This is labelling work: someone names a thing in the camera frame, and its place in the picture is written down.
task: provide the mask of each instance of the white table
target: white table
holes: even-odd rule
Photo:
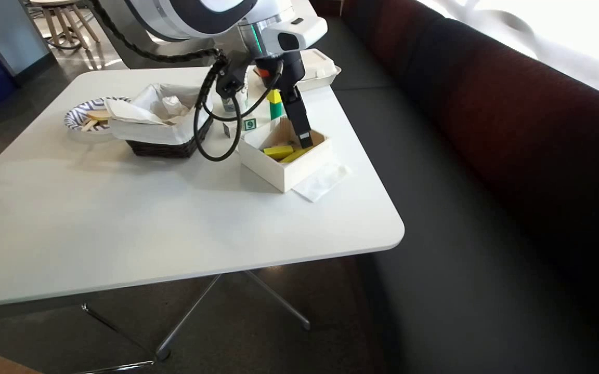
[[[151,83],[200,85],[205,68],[77,76],[0,155],[0,303],[384,251],[403,236],[328,88],[308,116],[352,175],[319,204],[280,194],[237,155],[138,157],[125,141],[73,137],[65,113]],[[212,144],[226,139],[212,128]]]

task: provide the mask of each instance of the white paper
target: white paper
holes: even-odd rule
[[[344,181],[347,175],[350,170],[345,166],[327,165],[325,169],[316,170],[313,177],[298,183],[294,192],[299,194],[305,199],[316,204],[320,197],[334,192],[338,183]]]
[[[199,88],[151,85],[132,101],[107,101],[116,139],[182,145],[193,137]]]

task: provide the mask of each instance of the cardboard box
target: cardboard box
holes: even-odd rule
[[[314,145],[289,165],[266,155],[263,150],[269,145],[291,144],[299,147],[294,125],[282,119],[280,125],[263,125],[245,134],[239,145],[239,157],[244,166],[252,169],[264,181],[282,192],[289,192],[334,157],[334,141],[328,137],[313,130],[313,139]]]

